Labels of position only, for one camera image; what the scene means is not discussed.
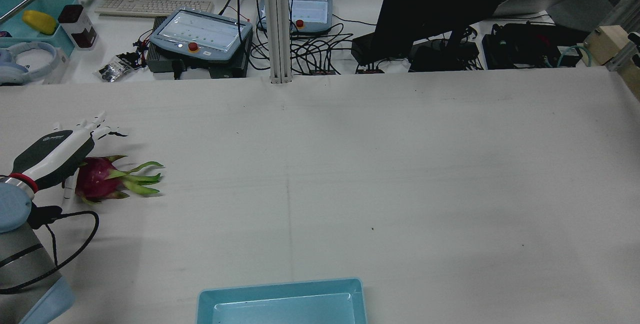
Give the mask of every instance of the dragon fruit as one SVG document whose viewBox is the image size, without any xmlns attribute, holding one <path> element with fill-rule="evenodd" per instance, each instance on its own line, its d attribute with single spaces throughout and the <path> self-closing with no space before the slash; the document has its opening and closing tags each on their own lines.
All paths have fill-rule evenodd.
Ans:
<svg viewBox="0 0 640 324">
<path fill-rule="evenodd" d="M 120 171 L 114 166 L 114 162 L 124 157 L 126 156 L 85 158 L 78 171 L 75 194 L 87 204 L 97 204 L 102 199 L 127 198 L 129 195 L 120 191 L 122 187 L 140 195 L 158 193 L 157 189 L 145 186 L 160 182 L 160 173 L 155 176 L 135 176 L 131 173 L 150 165 L 162 167 L 162 164 L 146 162 L 130 171 Z"/>
</svg>

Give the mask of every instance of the dragon fruit leaf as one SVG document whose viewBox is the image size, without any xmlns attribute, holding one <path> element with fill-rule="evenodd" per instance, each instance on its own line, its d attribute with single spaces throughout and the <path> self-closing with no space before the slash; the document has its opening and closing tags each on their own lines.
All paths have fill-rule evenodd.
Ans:
<svg viewBox="0 0 640 324">
<path fill-rule="evenodd" d="M 119 171 L 117 169 L 109 169 L 109 176 L 105 179 L 113 179 L 118 177 L 126 176 L 126 172 Z"/>
<path fill-rule="evenodd" d="M 135 194 L 147 195 L 147 194 L 155 194 L 160 192 L 157 189 L 143 187 L 142 185 L 137 185 L 136 183 L 133 183 L 130 181 L 122 181 L 122 184 L 131 192 L 134 192 Z"/>
<path fill-rule="evenodd" d="M 121 158 L 124 158 L 124 157 L 126 157 L 126 156 L 125 155 L 115 155 L 115 156 L 105 157 L 105 159 L 108 160 L 109 162 L 113 163 L 113 162 L 117 161 L 118 159 L 121 159 Z"/>
<path fill-rule="evenodd" d="M 160 173 L 155 174 L 155 176 L 134 176 L 132 174 L 126 174 L 122 179 L 140 185 L 149 185 L 160 182 Z"/>
<path fill-rule="evenodd" d="M 89 200 L 89 199 L 87 199 L 87 197 L 85 197 L 84 195 L 83 195 L 82 197 L 80 197 L 80 198 L 82 199 L 82 202 L 83 202 L 83 203 L 85 203 L 85 204 L 89 204 L 90 206 L 94 206 L 94 205 L 96 205 L 96 204 L 100 203 L 100 201 L 97 201 L 97 202 L 90 201 L 90 200 Z"/>
<path fill-rule="evenodd" d="M 155 165 L 156 167 L 164 167 L 164 165 L 158 163 L 158 162 L 146 162 L 146 163 L 142 163 L 141 165 L 138 165 L 137 167 L 135 167 L 134 169 L 131 169 L 130 171 L 126 171 L 127 174 L 133 173 L 133 172 L 137 172 L 139 170 L 141 170 L 144 167 L 148 167 L 150 165 Z"/>
<path fill-rule="evenodd" d="M 125 199 L 125 198 L 129 198 L 129 195 L 119 190 L 116 190 L 115 192 L 112 192 L 111 194 L 105 197 L 105 199 Z"/>
</svg>

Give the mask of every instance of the robotic hand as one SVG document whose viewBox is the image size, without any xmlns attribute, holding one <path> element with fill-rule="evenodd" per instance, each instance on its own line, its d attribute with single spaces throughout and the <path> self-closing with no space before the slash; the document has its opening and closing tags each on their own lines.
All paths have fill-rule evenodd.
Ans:
<svg viewBox="0 0 640 324">
<path fill-rule="evenodd" d="M 11 308 L 9 314 L 0 311 L 0 322 L 45 324 L 73 305 L 73 292 L 58 270 L 89 244 L 98 230 L 98 215 L 62 214 L 57 206 L 37 208 L 32 199 L 38 190 L 72 176 L 94 148 L 94 140 L 120 135 L 117 129 L 104 126 L 104 121 L 105 113 L 101 113 L 73 130 L 56 125 L 53 133 L 41 137 L 15 159 L 9 176 L 0 178 L 0 308 Z M 67 260 L 58 265 L 56 259 L 54 264 L 33 229 L 80 214 L 95 218 L 89 239 Z"/>
</svg>

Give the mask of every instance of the headphones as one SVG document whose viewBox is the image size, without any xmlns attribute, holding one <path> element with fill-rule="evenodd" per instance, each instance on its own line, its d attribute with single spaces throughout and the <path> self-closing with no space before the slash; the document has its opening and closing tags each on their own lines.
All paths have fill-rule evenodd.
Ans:
<svg viewBox="0 0 640 324">
<path fill-rule="evenodd" d="M 16 64 L 19 54 L 32 49 L 44 49 L 51 54 L 51 61 L 34 71 Z M 45 42 L 21 42 L 9 48 L 0 48 L 0 85 L 21 85 L 50 73 L 61 61 L 57 51 L 54 46 Z"/>
</svg>

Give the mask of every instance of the tablet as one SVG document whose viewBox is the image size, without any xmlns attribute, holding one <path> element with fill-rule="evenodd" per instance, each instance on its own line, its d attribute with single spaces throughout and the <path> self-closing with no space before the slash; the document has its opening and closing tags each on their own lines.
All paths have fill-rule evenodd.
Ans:
<svg viewBox="0 0 640 324">
<path fill-rule="evenodd" d="M 265 0 L 260 0 L 260 18 L 257 27 L 267 30 Z M 333 0 L 288 0 L 291 8 L 291 32 L 301 34 L 326 33 L 331 29 Z"/>
<path fill-rule="evenodd" d="M 230 17 L 182 7 L 167 16 L 153 31 L 150 41 L 182 55 L 228 62 L 251 28 L 249 22 L 238 23 Z"/>
</svg>

